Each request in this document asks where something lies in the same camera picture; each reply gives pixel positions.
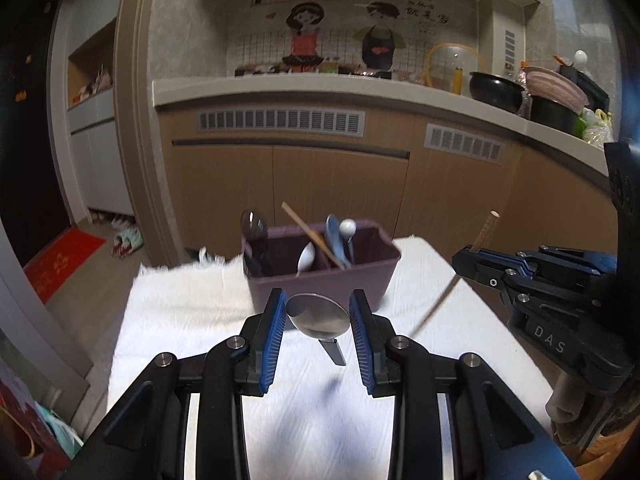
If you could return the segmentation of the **wooden chopstick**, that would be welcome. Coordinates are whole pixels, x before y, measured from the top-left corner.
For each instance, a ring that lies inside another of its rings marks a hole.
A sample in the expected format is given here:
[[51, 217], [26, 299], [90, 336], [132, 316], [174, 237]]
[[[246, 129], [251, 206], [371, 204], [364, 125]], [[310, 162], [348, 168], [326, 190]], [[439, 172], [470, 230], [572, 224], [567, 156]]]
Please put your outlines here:
[[[488, 214], [482, 228], [480, 229], [480, 232], [478, 232], [474, 242], [472, 243], [471, 252], [474, 252], [474, 254], [477, 254], [480, 251], [480, 248], [482, 248], [483, 245], [489, 240], [489, 237], [491, 236], [492, 231], [495, 229], [499, 219], [500, 219], [500, 214], [498, 213], [498, 211], [492, 210]], [[447, 284], [447, 286], [445, 287], [445, 289], [439, 294], [436, 301], [431, 306], [431, 309], [427, 311], [427, 314], [424, 315], [424, 317], [418, 323], [418, 325], [410, 332], [411, 338], [415, 337], [418, 333], [420, 333], [420, 331], [424, 329], [426, 324], [431, 321], [431, 318], [436, 314], [439, 308], [445, 303], [446, 299], [454, 291], [454, 289], [456, 288], [460, 280], [461, 280], [461, 275], [455, 273], [454, 276], [449, 281], [449, 283]]]
[[338, 260], [334, 253], [331, 252], [331, 249], [328, 247], [323, 238], [313, 229], [311, 229], [308, 224], [299, 217], [298, 214], [291, 208], [291, 206], [287, 202], [283, 202], [281, 204], [281, 208], [284, 212], [303, 230], [303, 232], [309, 237], [309, 239], [317, 245], [317, 247], [326, 255], [330, 261], [332, 261], [339, 269], [345, 270], [346, 266], [341, 260]]

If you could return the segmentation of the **steel ladle white ball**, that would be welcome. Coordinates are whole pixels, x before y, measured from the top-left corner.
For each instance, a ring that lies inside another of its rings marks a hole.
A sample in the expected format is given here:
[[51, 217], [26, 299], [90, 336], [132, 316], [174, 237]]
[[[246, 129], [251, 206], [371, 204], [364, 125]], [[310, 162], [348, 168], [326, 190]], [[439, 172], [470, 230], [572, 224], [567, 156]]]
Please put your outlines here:
[[357, 232], [357, 223], [354, 219], [344, 219], [340, 223], [338, 230], [340, 231], [341, 238], [344, 240], [344, 243], [346, 245], [348, 261], [351, 264], [354, 264], [355, 252], [354, 252], [354, 246], [352, 246], [352, 239], [354, 238]]

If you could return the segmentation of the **blue plastic spoon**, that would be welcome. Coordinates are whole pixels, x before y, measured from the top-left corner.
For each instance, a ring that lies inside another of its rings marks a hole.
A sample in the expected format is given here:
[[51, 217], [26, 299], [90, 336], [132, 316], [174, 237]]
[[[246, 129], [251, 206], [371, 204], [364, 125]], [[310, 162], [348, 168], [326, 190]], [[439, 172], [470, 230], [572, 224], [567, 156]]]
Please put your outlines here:
[[348, 260], [348, 257], [344, 251], [344, 245], [340, 234], [340, 222], [337, 220], [335, 214], [329, 214], [326, 217], [326, 227], [324, 228], [324, 238], [326, 244], [331, 249], [335, 258], [346, 268], [349, 269], [352, 263]]

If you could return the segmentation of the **black handled steel spoon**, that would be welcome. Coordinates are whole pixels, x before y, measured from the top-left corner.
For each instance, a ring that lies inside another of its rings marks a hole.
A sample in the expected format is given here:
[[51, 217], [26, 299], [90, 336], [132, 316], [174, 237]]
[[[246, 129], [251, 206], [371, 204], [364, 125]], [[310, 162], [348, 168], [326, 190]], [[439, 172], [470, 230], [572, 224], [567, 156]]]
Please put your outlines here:
[[244, 210], [240, 227], [245, 240], [244, 260], [253, 278], [272, 275], [272, 264], [268, 255], [268, 228], [262, 215], [256, 210]]

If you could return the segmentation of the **white plastic spoon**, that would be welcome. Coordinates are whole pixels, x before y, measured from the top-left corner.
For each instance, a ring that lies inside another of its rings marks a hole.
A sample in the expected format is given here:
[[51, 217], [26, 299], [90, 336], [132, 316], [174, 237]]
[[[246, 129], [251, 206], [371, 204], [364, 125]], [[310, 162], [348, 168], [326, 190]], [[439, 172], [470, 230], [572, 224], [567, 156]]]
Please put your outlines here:
[[298, 257], [296, 274], [300, 275], [302, 273], [309, 272], [314, 267], [315, 261], [316, 261], [316, 246], [314, 246], [313, 242], [309, 242], [303, 248], [302, 252]]

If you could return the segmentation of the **white textured table cloth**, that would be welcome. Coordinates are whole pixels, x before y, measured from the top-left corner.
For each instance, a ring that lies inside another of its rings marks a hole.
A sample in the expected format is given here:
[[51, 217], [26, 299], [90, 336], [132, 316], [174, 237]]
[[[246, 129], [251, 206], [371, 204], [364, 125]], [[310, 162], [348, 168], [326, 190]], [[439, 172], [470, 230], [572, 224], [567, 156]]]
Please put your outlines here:
[[[479, 354], [544, 427], [551, 388], [485, 301], [454, 279], [450, 264], [420, 237], [397, 241], [401, 257], [378, 310], [396, 333], [429, 352]], [[112, 359], [107, 400], [115, 403], [159, 353], [204, 353], [236, 335], [254, 307], [242, 262], [204, 260], [141, 268], [130, 289]], [[352, 336], [335, 365], [297, 330], [282, 339], [265, 396], [243, 402], [250, 474], [255, 479], [383, 479], [394, 402], [367, 394]]]

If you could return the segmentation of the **red yellow gift bag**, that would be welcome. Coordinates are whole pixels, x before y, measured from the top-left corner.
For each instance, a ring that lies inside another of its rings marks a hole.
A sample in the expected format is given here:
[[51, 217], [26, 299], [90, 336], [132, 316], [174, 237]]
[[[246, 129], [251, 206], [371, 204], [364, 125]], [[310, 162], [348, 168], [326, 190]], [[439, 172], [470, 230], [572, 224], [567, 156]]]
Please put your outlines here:
[[27, 388], [1, 382], [1, 435], [38, 479], [61, 479], [70, 458], [37, 410]]

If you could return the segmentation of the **purple utensil caddy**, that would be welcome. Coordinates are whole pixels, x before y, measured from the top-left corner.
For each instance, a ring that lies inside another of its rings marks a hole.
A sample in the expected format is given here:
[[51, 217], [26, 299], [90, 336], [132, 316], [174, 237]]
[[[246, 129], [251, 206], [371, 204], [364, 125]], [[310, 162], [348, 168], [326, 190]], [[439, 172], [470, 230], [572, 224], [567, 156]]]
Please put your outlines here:
[[361, 289], [366, 293], [370, 308], [378, 310], [401, 253], [376, 222], [358, 220], [356, 226], [352, 238], [356, 263], [351, 268], [339, 269], [318, 249], [311, 269], [305, 272], [297, 270], [297, 263], [309, 237], [295, 224], [270, 228], [266, 255], [272, 273], [256, 274], [254, 264], [243, 264], [254, 310], [257, 313], [264, 310], [274, 288], [283, 289], [290, 297], [300, 292], [313, 292], [336, 301], [343, 308], [348, 307], [352, 292]]

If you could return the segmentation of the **black cooking pot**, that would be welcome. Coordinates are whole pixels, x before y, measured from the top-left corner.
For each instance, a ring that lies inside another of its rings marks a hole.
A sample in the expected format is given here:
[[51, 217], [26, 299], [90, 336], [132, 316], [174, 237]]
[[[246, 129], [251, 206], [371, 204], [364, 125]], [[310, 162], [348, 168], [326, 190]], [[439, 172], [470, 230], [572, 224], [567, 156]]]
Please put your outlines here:
[[469, 80], [474, 100], [516, 114], [523, 103], [524, 88], [514, 81], [481, 72], [471, 72]]

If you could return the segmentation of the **pink striped bowl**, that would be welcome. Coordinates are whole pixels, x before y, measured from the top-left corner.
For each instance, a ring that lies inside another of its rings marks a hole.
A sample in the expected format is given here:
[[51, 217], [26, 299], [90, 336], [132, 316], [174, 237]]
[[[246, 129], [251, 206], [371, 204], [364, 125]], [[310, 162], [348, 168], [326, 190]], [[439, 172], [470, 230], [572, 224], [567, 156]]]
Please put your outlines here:
[[526, 66], [524, 74], [526, 88], [531, 96], [561, 104], [576, 115], [582, 114], [582, 110], [589, 104], [585, 92], [577, 84], [553, 70]]

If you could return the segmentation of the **pair of slippers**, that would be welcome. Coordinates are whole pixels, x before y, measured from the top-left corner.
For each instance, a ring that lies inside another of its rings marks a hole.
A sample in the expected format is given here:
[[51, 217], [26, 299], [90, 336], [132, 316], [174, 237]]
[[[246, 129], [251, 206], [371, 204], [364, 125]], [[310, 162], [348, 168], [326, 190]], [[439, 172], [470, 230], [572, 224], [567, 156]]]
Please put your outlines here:
[[143, 246], [143, 238], [137, 223], [132, 217], [115, 216], [111, 222], [115, 231], [112, 255], [127, 258]]

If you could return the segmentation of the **red door mat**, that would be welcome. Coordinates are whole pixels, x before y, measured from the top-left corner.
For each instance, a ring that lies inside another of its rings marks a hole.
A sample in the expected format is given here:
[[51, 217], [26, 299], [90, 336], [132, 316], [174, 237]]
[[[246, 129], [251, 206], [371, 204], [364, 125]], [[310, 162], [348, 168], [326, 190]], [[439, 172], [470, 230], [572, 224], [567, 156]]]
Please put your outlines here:
[[24, 272], [43, 304], [105, 244], [104, 238], [71, 228], [25, 266]]

